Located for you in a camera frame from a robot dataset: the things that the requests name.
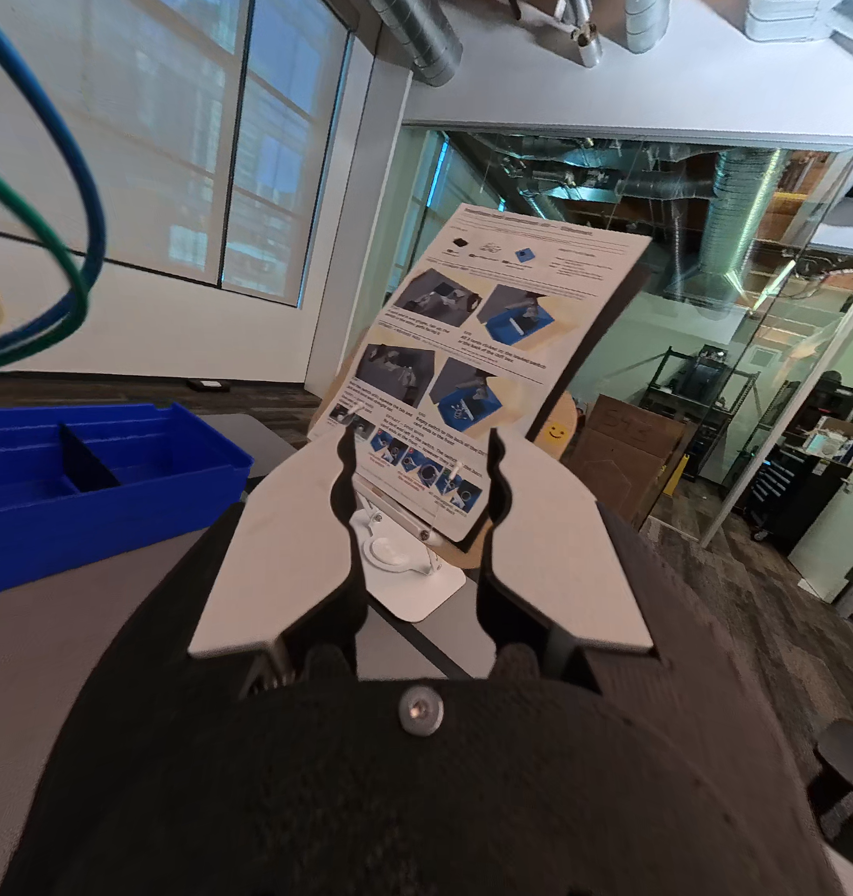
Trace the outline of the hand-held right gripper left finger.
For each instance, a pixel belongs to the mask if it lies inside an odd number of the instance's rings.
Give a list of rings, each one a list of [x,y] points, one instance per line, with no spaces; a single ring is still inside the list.
[[[191,657],[262,653],[281,681],[299,677],[319,645],[357,665],[368,594],[350,525],[356,460],[353,432],[332,427],[253,489],[190,640]]]

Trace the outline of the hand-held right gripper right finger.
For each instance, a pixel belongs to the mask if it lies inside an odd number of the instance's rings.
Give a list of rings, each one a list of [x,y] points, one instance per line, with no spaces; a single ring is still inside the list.
[[[511,427],[488,443],[488,518],[477,621],[496,658],[528,648],[547,678],[582,673],[586,654],[648,658],[654,643],[596,498]]]

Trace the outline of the blue plastic bin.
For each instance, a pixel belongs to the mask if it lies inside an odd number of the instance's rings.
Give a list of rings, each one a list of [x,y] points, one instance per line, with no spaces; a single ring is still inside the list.
[[[178,404],[0,409],[0,592],[205,529],[252,466]]]

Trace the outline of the cardboard box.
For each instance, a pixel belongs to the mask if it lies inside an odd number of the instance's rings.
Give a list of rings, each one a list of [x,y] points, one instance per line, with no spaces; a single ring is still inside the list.
[[[638,531],[696,429],[691,421],[600,394],[564,465],[606,509]]]

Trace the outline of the black metal shelving rack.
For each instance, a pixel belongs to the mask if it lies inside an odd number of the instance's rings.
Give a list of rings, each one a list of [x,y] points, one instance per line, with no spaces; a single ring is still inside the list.
[[[704,346],[693,355],[668,348],[638,403],[641,409],[661,417],[695,424],[682,473],[691,482],[724,442],[759,377],[756,372],[736,369],[726,360],[727,353],[712,346]]]

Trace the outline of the black tool cabinet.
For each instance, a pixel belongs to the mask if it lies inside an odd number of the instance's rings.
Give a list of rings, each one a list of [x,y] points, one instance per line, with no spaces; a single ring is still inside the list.
[[[853,471],[853,423],[822,417],[809,431],[785,430],[751,481],[742,515],[754,542],[790,554]]]

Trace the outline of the printed instruction sheet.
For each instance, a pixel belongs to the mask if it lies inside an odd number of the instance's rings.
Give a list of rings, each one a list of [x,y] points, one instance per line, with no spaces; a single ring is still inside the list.
[[[487,518],[488,443],[534,441],[643,288],[651,238],[462,204],[348,357],[309,430],[357,441],[357,486],[455,545]]]

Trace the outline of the window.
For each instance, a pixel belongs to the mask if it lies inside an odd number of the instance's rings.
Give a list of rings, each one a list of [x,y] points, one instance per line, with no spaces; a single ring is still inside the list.
[[[0,1],[106,259],[296,307],[351,30],[316,1]]]

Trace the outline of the metal pipe fitting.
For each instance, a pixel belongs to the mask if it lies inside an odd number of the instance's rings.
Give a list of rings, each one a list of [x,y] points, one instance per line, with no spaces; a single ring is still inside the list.
[[[602,47],[597,25],[592,18],[592,2],[567,1],[566,8],[568,23],[572,26],[570,39],[577,51],[578,61],[586,68],[594,67],[600,62]]]

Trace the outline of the round metal duct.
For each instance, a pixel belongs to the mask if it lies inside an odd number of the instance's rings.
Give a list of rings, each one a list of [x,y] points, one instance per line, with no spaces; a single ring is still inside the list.
[[[369,1],[423,84],[441,87],[458,72],[461,40],[438,1]]]

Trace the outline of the large rectangular metal duct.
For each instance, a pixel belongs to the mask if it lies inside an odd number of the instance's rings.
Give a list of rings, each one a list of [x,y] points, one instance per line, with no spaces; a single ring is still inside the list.
[[[670,1],[625,1],[625,46],[634,55],[653,49],[665,36],[670,17]]]

